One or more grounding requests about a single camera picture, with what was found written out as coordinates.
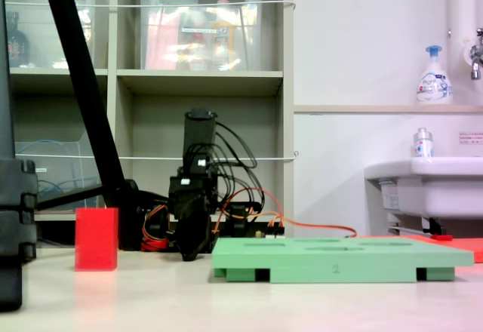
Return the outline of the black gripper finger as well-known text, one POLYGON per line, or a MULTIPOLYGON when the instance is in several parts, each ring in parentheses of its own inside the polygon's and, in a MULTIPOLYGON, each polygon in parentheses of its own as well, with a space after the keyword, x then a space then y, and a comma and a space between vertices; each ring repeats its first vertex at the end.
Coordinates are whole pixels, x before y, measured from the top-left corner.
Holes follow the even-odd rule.
POLYGON ((195 249, 200 254, 211 241, 211 216, 210 214, 201 213, 196 217, 195 228, 195 249))
POLYGON ((178 220, 176 243, 183 261, 189 262, 195 259, 195 218, 193 215, 178 220))

